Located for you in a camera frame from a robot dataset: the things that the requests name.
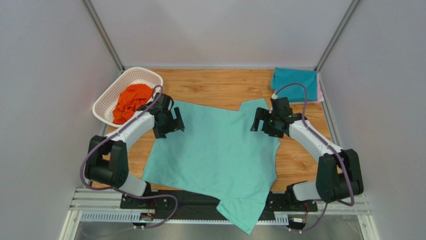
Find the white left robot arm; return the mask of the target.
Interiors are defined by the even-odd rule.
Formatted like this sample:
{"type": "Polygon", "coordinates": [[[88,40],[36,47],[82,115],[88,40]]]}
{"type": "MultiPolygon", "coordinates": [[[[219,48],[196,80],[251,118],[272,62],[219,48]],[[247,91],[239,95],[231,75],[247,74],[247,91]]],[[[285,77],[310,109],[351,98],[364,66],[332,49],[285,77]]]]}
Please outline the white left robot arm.
{"type": "Polygon", "coordinates": [[[105,189],[141,197],[147,183],[129,172],[128,151],[149,131],[153,131],[156,139],[164,139],[169,133],[184,130],[185,125],[174,100],[167,94],[156,93],[152,101],[139,107],[115,131],[91,138],[80,177],[104,184],[105,189]]]}

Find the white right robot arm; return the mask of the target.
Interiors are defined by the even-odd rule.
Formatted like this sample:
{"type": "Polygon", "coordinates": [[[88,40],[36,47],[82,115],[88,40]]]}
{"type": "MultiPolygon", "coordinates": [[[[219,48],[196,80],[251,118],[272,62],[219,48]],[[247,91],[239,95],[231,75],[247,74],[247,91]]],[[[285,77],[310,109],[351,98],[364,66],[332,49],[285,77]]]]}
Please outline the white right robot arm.
{"type": "Polygon", "coordinates": [[[257,108],[251,127],[252,132],[261,130],[270,137],[288,136],[297,141],[317,162],[316,179],[291,184],[286,194],[291,201],[322,200],[339,202],[352,207],[355,196],[363,192],[362,176],[357,153],[344,150],[319,133],[307,120],[305,112],[292,110],[268,110],[257,108]]]}

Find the mint green t shirt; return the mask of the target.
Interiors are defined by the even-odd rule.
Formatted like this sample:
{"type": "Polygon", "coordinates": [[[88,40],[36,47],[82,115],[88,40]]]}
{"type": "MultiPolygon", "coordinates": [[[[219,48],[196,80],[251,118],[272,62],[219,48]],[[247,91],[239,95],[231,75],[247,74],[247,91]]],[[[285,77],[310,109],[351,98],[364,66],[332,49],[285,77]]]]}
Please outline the mint green t shirt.
{"type": "Polygon", "coordinates": [[[175,106],[185,129],[154,142],[142,179],[218,199],[217,211],[250,234],[277,179],[279,140],[251,131],[266,101],[244,101],[237,111],[184,101],[175,106]]]}

